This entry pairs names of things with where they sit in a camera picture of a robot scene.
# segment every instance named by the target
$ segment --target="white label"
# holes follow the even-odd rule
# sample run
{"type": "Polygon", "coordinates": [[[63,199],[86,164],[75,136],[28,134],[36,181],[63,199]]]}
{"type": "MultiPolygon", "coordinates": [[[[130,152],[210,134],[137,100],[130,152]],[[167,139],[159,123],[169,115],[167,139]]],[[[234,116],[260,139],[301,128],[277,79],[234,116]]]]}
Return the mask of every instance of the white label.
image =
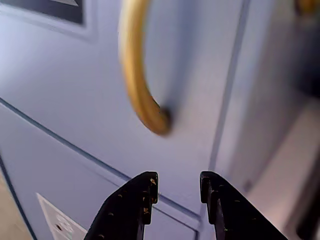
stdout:
{"type": "Polygon", "coordinates": [[[87,230],[65,215],[39,193],[36,193],[36,196],[54,240],[83,240],[85,238],[87,230]]]}

